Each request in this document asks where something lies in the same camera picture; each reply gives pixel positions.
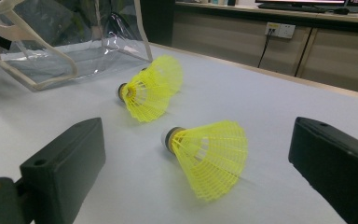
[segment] bag handle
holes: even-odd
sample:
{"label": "bag handle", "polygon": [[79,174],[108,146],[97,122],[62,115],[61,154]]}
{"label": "bag handle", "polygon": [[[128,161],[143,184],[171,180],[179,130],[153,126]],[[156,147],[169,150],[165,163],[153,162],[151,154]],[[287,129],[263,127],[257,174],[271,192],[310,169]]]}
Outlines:
{"label": "bag handle", "polygon": [[52,83],[60,82],[69,80],[72,78],[77,77],[77,67],[75,65],[75,62],[66,54],[56,50],[53,48],[50,44],[48,44],[45,40],[42,39],[29,25],[26,21],[24,21],[19,15],[17,15],[13,8],[23,2],[24,0],[1,0],[0,1],[0,14],[5,15],[11,22],[13,22],[14,25],[12,26],[4,26],[0,25],[0,36],[3,38],[6,38],[11,41],[20,41],[20,40],[33,40],[37,42],[38,44],[44,46],[46,49],[56,53],[57,55],[63,57],[72,68],[72,73],[62,76],[62,77],[54,77],[50,78],[48,80],[45,80],[40,83],[35,83],[33,80],[28,78],[26,75],[24,75],[22,72],[20,72],[18,69],[10,66],[7,63],[2,62],[1,64],[8,70],[10,70],[13,74],[20,77],[22,80],[27,82],[29,85],[34,87],[37,90],[42,90],[47,85],[50,85]]}

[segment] hole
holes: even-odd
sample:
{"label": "hole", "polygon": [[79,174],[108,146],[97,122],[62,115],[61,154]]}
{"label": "hole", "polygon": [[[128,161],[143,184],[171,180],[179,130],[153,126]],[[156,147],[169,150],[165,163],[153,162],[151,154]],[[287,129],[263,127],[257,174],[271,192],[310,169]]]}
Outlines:
{"label": "hole", "polygon": [[34,163],[35,166],[40,166],[40,165],[43,165],[45,164],[47,161],[46,160],[38,160]]}

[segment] black plastic block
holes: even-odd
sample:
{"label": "black plastic block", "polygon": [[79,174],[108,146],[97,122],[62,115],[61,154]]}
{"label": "black plastic block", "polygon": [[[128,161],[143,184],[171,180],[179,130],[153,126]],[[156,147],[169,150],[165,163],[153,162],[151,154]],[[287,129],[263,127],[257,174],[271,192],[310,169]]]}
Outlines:
{"label": "black plastic block", "polygon": [[105,163],[101,119],[72,126],[21,165],[37,224],[73,223]]}
{"label": "black plastic block", "polygon": [[24,224],[21,203],[13,180],[0,177],[0,224]]}
{"label": "black plastic block", "polygon": [[323,122],[297,118],[289,161],[347,223],[358,224],[358,140]]}

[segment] black device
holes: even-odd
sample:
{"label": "black device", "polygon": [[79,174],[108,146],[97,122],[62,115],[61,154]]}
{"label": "black device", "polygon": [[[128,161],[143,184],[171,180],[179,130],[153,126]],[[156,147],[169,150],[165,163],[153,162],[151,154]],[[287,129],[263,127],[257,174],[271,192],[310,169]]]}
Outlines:
{"label": "black device", "polygon": [[348,15],[348,13],[350,13],[350,10],[345,7],[340,7],[340,8],[334,9],[333,13],[338,14],[338,15]]}
{"label": "black device", "polygon": [[289,161],[347,222],[358,224],[358,140],[329,124],[297,118]]}
{"label": "black device", "polygon": [[0,177],[0,224],[72,224],[104,163],[101,119],[75,124]]}
{"label": "black device", "polygon": [[259,8],[314,13],[325,13],[327,9],[322,8],[324,6],[340,7],[345,4],[345,0],[255,0],[255,2],[262,3]]}

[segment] plastic shuttlecock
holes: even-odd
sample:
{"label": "plastic shuttlecock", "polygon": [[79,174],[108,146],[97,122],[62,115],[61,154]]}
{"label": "plastic shuttlecock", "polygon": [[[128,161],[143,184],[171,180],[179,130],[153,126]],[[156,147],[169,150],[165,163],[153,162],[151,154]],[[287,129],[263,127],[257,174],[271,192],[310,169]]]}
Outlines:
{"label": "plastic shuttlecock", "polygon": [[158,73],[144,70],[129,83],[121,84],[117,95],[134,118],[149,122],[165,113],[171,92]]}
{"label": "plastic shuttlecock", "polygon": [[168,83],[171,95],[177,93],[183,83],[183,69],[179,62],[169,55],[156,58],[147,68],[146,72],[158,72]]}
{"label": "plastic shuttlecock", "polygon": [[197,197],[205,201],[231,190],[247,158],[245,133],[229,120],[193,129],[173,128],[162,140],[176,155]]}

